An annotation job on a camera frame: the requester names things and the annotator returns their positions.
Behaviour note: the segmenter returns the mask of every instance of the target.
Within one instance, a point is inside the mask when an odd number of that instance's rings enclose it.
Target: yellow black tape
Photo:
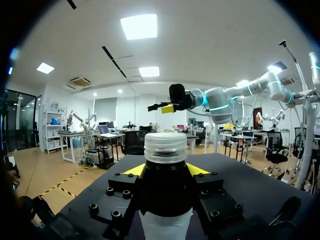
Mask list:
[[[76,197],[76,195],[75,194],[73,194],[72,192],[69,192],[68,190],[65,190],[64,188],[62,188],[62,187],[60,187],[60,186],[58,186],[58,189],[61,189],[62,191],[64,191],[65,193],[67,193],[67,194],[69,194],[70,196],[72,196],[72,197]]]
[[[44,193],[40,194],[39,197],[42,197],[43,195],[47,194],[48,192],[50,192],[53,189],[59,188],[60,184],[65,183],[66,181],[68,181],[69,179],[72,179],[74,176],[78,175],[79,173],[82,173],[83,171],[87,170],[89,167],[86,166],[84,169],[78,171],[77,173],[73,174],[71,177],[66,178],[65,180],[63,180],[62,182],[58,183],[57,185],[51,187],[49,190],[45,191]],[[74,198],[76,197],[76,195],[74,195],[73,193],[69,193],[68,191],[66,191],[68,194],[70,194],[71,196],[73,196]]]
[[[40,194],[39,197],[42,197],[43,195],[47,194],[48,192],[50,192],[50,191],[53,190],[53,189],[56,189],[57,187],[58,187],[57,185],[51,187],[49,190],[47,190],[47,191],[45,191],[44,193]]]

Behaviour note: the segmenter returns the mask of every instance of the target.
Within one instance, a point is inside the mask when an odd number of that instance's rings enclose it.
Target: poster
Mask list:
[[[257,117],[258,113],[261,113],[261,115],[263,115],[262,113],[262,107],[257,107],[253,110],[253,129],[262,129],[262,125],[259,124],[260,118]]]

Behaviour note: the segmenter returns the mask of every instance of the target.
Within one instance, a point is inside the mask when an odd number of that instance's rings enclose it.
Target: glass door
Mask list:
[[[35,136],[36,97],[19,93],[15,118],[15,139],[17,150],[37,146]]]

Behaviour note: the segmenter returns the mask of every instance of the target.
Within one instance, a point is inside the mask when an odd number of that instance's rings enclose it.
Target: air conditioner vent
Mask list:
[[[286,76],[280,79],[280,82],[282,83],[283,86],[294,84],[297,82],[297,79],[291,75],[291,76]]]
[[[83,76],[74,77],[69,81],[69,83],[71,83],[71,85],[74,85],[76,87],[83,87],[83,88],[91,85],[91,81]]]

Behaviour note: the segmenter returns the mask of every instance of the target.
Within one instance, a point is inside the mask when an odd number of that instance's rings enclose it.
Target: ceiling light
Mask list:
[[[278,74],[278,73],[282,72],[282,69],[280,67],[274,66],[274,65],[268,66],[268,70],[273,72],[274,74]]]
[[[159,67],[157,66],[147,66],[139,67],[139,72],[141,77],[159,77]]]
[[[39,66],[38,66],[38,68],[37,68],[37,70],[39,71],[39,72],[42,72],[42,73],[44,73],[44,74],[49,74],[52,70],[54,70],[55,68],[54,67],[52,67],[52,66],[49,66],[48,64],[46,64],[46,63],[44,63],[44,62],[42,62]]]
[[[239,86],[239,87],[243,87],[243,86],[247,86],[249,83],[248,80],[241,80],[240,82],[236,83],[235,85]]]
[[[158,35],[156,14],[130,16],[120,22],[127,40],[156,38]]]

